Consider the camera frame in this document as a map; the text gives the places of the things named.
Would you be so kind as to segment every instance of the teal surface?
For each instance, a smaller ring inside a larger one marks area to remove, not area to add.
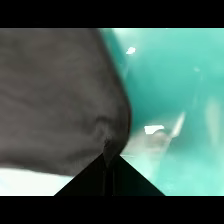
[[[224,195],[224,29],[101,32],[132,107],[122,156],[166,195]]]

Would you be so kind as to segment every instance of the black fabric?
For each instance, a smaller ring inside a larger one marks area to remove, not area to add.
[[[130,108],[97,29],[0,29],[0,165],[77,175],[124,148]]]

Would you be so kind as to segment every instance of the glossy teal background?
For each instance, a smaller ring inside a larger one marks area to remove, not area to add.
[[[101,31],[132,106],[125,159],[167,195],[223,195],[224,29]],[[183,112],[180,135],[154,156],[144,126],[172,130]]]

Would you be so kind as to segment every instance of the dark gray cloth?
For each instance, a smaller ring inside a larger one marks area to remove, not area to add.
[[[0,29],[0,166],[76,175],[120,153],[129,120],[96,29]]]

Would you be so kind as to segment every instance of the white highlight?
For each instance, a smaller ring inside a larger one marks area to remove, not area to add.
[[[156,131],[158,130],[163,130],[164,126],[163,125],[151,125],[151,126],[145,126],[145,133],[147,135],[153,135]]]
[[[127,50],[127,52],[126,52],[126,54],[133,54],[133,53],[135,53],[135,51],[136,51],[136,48],[129,47],[128,50]]]

